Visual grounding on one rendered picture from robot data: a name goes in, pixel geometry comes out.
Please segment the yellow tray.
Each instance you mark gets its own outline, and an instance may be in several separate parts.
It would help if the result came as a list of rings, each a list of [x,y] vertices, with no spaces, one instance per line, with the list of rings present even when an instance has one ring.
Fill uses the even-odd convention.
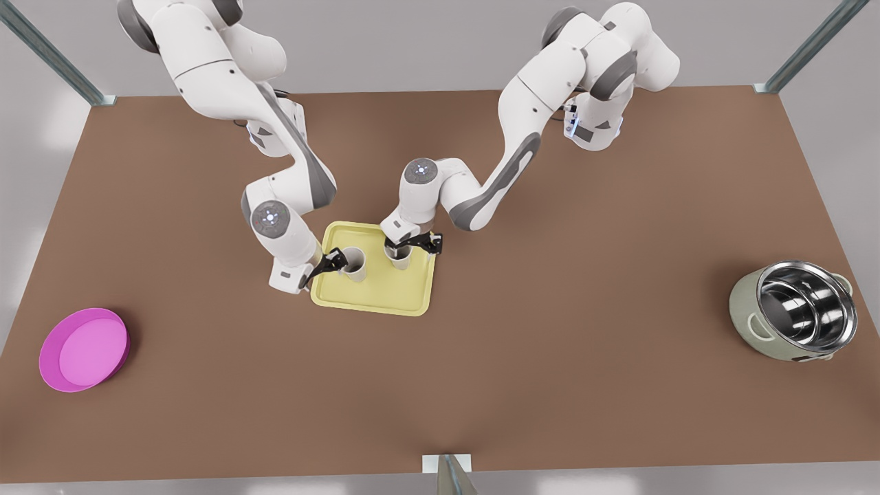
[[[406,269],[397,269],[384,254],[384,234],[374,223],[334,221],[324,232],[325,248],[359,248],[366,258],[366,278],[356,282],[337,272],[312,282],[311,300],[318,306],[417,317],[430,306],[436,257],[416,247]]]

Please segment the pink round bowl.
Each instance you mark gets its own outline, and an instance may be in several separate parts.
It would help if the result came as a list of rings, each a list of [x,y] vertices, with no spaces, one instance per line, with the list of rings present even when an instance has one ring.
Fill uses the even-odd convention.
[[[85,308],[54,326],[45,338],[38,369],[55,391],[76,393],[105,382],[122,369],[130,351],[123,320],[107,308]]]

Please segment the sage green steel pot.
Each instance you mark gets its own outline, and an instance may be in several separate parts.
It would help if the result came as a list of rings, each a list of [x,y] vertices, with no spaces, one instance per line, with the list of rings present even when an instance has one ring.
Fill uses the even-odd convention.
[[[830,360],[858,325],[852,284],[801,260],[743,276],[729,295],[736,332],[755,351],[786,362]]]

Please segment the silver frame post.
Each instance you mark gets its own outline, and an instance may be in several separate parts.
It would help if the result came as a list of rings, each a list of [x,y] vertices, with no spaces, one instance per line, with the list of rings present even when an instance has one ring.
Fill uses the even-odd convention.
[[[811,32],[766,82],[752,85],[755,94],[779,94],[808,63],[823,50],[872,0],[840,0],[839,4]]]
[[[471,482],[471,454],[422,455],[422,473],[437,475],[437,495],[479,495]]]
[[[91,106],[109,107],[116,103],[116,95],[98,90],[10,0],[0,0],[0,22]]]

